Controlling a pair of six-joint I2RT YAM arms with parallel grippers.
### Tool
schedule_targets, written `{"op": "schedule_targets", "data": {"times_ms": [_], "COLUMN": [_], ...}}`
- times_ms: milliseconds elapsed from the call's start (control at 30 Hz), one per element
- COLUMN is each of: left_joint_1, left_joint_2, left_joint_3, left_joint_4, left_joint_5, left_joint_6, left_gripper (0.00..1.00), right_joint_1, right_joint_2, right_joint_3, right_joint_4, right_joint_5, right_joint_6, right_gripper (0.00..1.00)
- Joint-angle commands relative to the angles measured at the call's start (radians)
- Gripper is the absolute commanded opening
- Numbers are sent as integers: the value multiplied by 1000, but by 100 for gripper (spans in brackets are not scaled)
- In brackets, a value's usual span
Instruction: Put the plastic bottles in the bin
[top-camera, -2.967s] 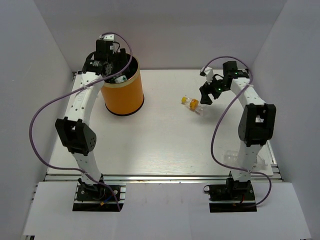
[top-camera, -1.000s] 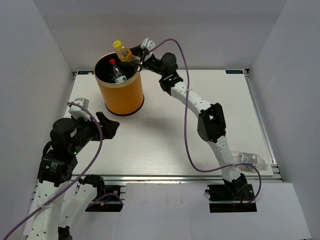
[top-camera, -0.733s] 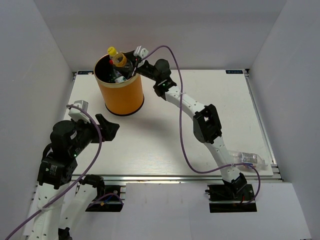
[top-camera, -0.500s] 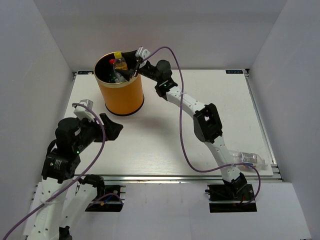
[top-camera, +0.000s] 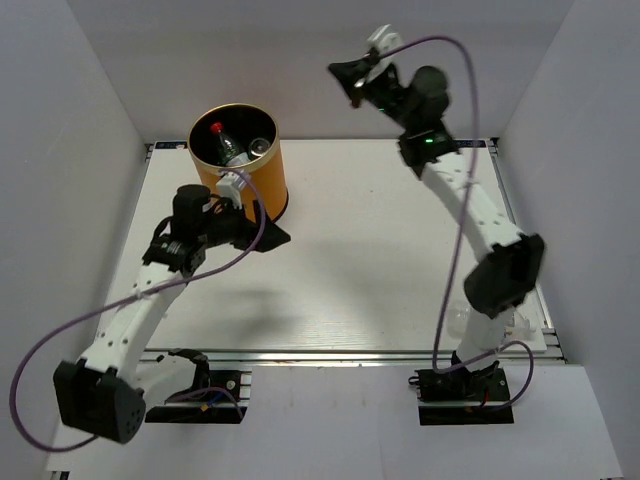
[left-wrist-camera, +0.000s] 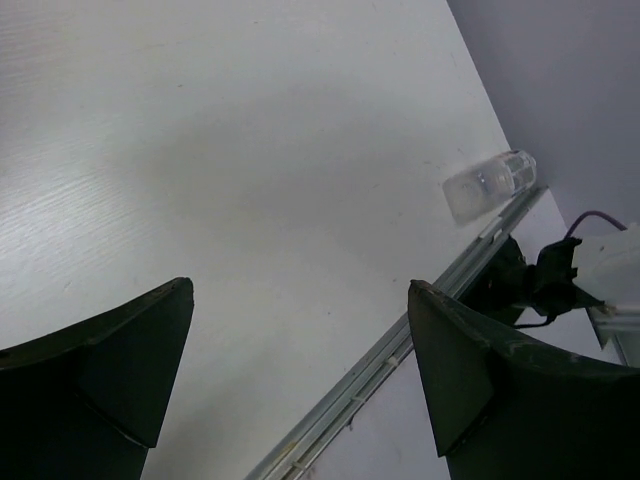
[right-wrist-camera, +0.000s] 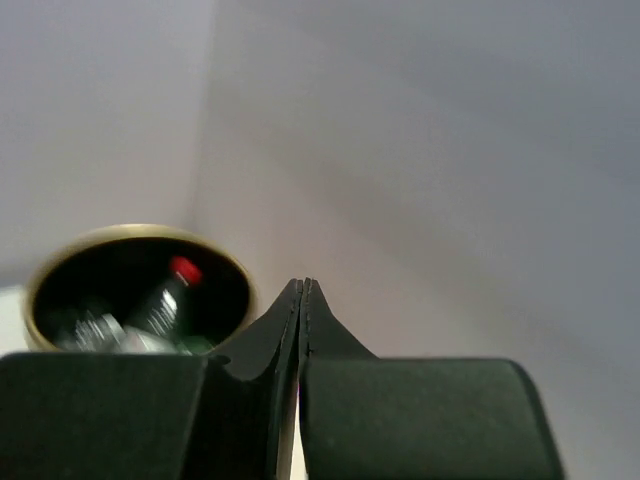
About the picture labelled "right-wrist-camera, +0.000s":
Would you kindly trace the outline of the yellow-cap orange-label bottle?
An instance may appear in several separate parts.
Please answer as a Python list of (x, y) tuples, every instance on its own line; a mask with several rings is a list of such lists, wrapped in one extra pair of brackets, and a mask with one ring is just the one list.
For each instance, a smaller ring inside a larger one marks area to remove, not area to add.
[(109, 352), (125, 335), (111, 306), (95, 298), (57, 309), (50, 319), (52, 343), (64, 351)]

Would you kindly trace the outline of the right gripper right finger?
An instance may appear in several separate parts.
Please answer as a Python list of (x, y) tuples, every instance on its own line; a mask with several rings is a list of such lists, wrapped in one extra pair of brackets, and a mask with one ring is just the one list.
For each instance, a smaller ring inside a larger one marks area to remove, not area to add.
[(299, 422), (312, 479), (561, 479), (541, 396), (506, 358), (382, 358), (306, 279)]

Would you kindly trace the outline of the large red-label clear bottle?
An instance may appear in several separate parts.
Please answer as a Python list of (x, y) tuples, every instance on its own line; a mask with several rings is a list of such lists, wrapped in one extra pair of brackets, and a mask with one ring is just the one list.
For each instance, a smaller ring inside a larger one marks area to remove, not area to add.
[(189, 354), (185, 338), (192, 322), (191, 294), (201, 280), (202, 272), (191, 260), (173, 257), (168, 276), (140, 301), (124, 322), (118, 352)]

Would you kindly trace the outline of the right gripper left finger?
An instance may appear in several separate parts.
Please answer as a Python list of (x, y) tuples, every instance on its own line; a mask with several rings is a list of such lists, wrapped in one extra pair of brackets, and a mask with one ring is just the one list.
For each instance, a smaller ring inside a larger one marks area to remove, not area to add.
[(205, 356), (30, 353), (19, 287), (1, 292), (5, 479), (299, 479), (297, 327), (289, 282)]

